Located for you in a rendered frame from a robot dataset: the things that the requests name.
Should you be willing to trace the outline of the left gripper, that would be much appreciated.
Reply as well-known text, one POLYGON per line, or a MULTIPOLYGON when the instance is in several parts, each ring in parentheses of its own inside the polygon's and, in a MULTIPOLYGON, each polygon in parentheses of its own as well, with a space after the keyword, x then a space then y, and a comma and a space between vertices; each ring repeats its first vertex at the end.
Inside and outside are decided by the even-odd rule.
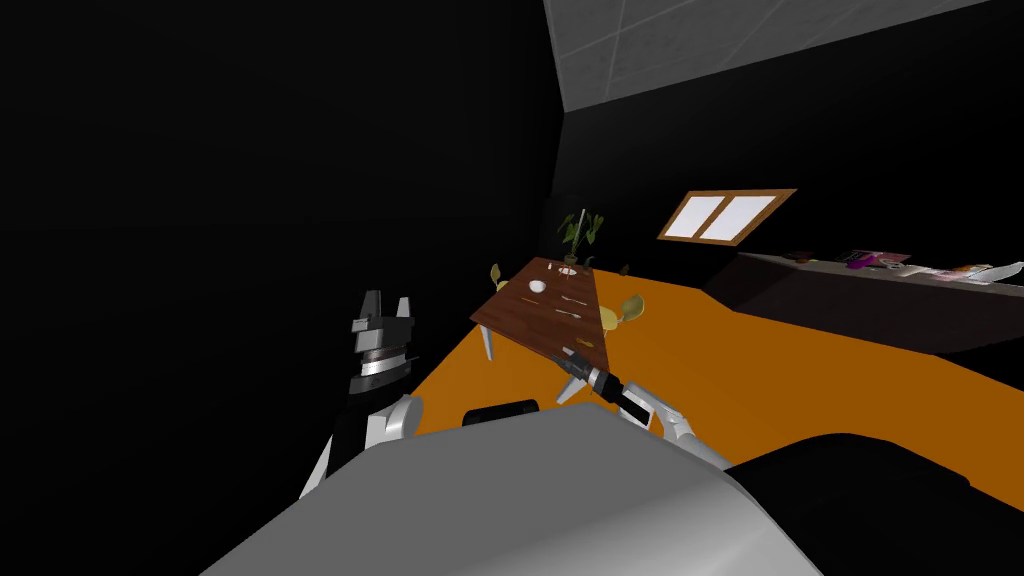
POLYGON ((410 297, 399 298, 395 317, 380 317, 381 314, 381 291, 367 290, 362 298, 362 318, 352 321, 355 353, 401 347, 410 342, 415 325, 410 297))

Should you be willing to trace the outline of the wooden framed window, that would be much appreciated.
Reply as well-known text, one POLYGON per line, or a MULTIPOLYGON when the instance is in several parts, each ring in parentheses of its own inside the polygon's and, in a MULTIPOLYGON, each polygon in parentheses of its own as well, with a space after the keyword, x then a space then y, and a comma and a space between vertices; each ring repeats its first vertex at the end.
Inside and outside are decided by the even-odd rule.
POLYGON ((736 247, 795 193, 796 189, 689 191, 658 240, 736 247))

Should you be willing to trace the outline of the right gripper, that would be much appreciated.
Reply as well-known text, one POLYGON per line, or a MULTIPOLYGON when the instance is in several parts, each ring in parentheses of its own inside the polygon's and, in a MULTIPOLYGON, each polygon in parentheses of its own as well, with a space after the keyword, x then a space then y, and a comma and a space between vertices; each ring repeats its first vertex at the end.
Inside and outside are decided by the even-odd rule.
POLYGON ((594 384, 598 379, 598 369, 575 349, 563 347, 562 352, 553 355, 551 360, 577 380, 594 384))

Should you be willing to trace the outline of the dark long sideboard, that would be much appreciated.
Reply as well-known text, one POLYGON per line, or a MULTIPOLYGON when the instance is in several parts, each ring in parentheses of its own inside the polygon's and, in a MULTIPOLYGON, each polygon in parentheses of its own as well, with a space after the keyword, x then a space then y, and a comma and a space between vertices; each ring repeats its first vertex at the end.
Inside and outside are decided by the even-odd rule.
POLYGON ((1024 337, 1024 287, 739 253, 703 286, 741 314, 924 354, 1024 337))

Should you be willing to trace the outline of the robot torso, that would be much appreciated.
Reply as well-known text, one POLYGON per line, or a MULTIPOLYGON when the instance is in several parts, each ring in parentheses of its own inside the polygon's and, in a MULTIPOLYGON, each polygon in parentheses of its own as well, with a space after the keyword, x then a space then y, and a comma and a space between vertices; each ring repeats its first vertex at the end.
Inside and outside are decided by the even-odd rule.
POLYGON ((201 576, 822 576, 714 464, 595 404, 374 446, 201 576))

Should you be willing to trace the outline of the brown wooden dining table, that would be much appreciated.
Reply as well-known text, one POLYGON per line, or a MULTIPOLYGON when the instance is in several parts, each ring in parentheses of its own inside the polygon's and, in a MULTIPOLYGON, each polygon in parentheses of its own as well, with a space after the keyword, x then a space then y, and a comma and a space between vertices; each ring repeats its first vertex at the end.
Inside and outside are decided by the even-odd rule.
POLYGON ((510 369, 514 399, 531 397, 543 408, 568 383, 552 361, 571 349, 593 366, 610 369, 596 279, 581 268, 532 257, 494 291, 470 320, 480 327, 487 359, 510 369))

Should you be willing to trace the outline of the green potted plant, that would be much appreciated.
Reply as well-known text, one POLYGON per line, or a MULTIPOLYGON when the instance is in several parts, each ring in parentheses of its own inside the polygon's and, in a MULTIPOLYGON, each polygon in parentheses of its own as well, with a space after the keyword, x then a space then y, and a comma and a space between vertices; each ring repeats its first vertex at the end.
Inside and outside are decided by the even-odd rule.
POLYGON ((580 245, 584 242, 592 245, 604 221, 603 216, 588 212, 586 209, 581 210, 579 214, 570 213, 563 219, 556 232, 561 235, 562 243, 568 245, 563 257, 566 265, 577 263, 577 251, 580 245))

